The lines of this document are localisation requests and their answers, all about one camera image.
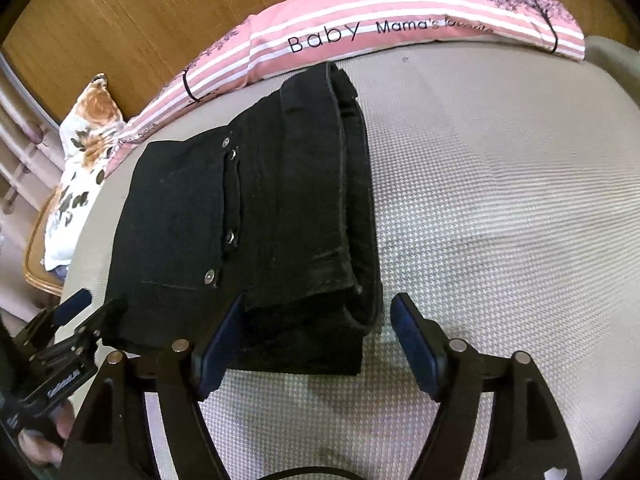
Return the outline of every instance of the wood grain wall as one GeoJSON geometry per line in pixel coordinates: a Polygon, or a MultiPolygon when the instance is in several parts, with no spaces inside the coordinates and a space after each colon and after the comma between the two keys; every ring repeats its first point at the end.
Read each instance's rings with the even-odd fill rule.
{"type": "MultiPolygon", "coordinates": [[[[201,50],[249,14],[280,1],[32,0],[2,50],[57,120],[100,72],[131,117],[201,50]]],[[[632,45],[608,0],[561,1],[586,34],[632,45]]]]}

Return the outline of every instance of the folded black jeans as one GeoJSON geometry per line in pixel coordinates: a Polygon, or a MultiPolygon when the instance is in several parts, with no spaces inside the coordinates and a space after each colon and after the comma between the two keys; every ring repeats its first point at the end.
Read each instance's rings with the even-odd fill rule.
{"type": "Polygon", "coordinates": [[[241,269],[232,367],[356,374],[382,288],[366,126],[333,63],[285,81],[227,126],[150,143],[113,241],[107,298],[125,349],[202,337],[225,266],[241,269]]]}

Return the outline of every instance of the pink cloth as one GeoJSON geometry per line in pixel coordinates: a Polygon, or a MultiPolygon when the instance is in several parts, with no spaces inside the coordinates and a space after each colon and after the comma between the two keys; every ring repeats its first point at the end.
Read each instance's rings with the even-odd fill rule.
{"type": "Polygon", "coordinates": [[[584,35],[556,0],[287,0],[249,16],[176,75],[127,123],[108,173],[163,126],[261,79],[399,44],[492,34],[552,51],[554,32],[556,54],[584,59],[584,35]]]}

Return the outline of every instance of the human hand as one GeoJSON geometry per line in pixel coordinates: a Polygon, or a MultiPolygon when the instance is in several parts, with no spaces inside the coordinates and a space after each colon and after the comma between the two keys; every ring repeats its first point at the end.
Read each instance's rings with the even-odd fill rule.
{"type": "MultiPolygon", "coordinates": [[[[76,416],[71,402],[67,401],[52,414],[58,434],[64,440],[69,438],[76,416]]],[[[22,430],[18,435],[20,449],[35,465],[53,464],[56,467],[62,462],[62,449],[44,439],[41,434],[22,430]]]]}

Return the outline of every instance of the mattress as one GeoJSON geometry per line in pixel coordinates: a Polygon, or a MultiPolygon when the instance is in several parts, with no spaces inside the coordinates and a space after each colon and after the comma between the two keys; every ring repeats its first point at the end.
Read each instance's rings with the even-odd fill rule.
{"type": "MultiPolygon", "coordinates": [[[[409,476],[438,405],[390,327],[400,291],[481,352],[530,352],[584,479],[599,478],[640,418],[640,109],[598,67],[517,46],[405,46],[338,65],[369,132],[384,319],[357,377],[228,371],[201,409],[231,478],[303,465],[409,476]]],[[[286,77],[220,96],[153,140],[226,124],[286,77]]],[[[84,286],[102,304],[142,152],[107,179],[64,298],[84,286]]],[[[162,477],[174,478],[153,394],[147,409],[162,477]]],[[[484,394],[465,479],[481,466],[490,410],[484,394]]]]}

